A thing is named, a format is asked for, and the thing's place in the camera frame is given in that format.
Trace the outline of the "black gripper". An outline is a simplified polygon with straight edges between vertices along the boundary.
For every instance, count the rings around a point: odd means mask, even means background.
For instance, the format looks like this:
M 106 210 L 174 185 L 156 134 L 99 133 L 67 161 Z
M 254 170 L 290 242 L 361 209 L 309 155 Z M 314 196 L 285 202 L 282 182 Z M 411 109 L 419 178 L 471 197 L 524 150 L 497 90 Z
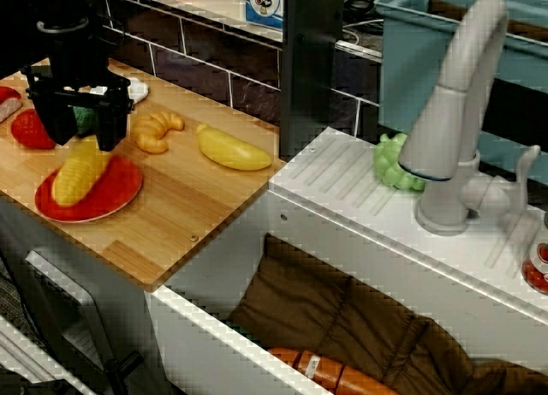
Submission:
M 77 134 L 71 105 L 95 108 L 98 148 L 112 151 L 126 136 L 134 102 L 128 96 L 129 81 L 109 71 L 100 24 L 91 16 L 64 16 L 41 18 L 35 27 L 49 64 L 27 65 L 21 72 L 47 134 L 56 144 L 66 144 Z

